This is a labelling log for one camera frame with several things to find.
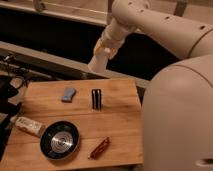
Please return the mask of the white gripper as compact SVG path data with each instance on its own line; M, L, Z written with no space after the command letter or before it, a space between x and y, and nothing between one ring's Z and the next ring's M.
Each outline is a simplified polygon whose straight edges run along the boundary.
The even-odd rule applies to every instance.
M93 57L88 64L88 69L93 73L102 73L106 70L107 63L118 51L117 42L111 38L99 38L94 50Z

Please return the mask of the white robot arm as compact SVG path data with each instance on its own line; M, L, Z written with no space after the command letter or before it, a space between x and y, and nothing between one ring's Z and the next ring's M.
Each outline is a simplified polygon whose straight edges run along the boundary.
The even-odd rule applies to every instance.
M103 72L137 29L179 59L144 92L144 171L213 171L213 25L153 11L148 0L114 0L88 68Z

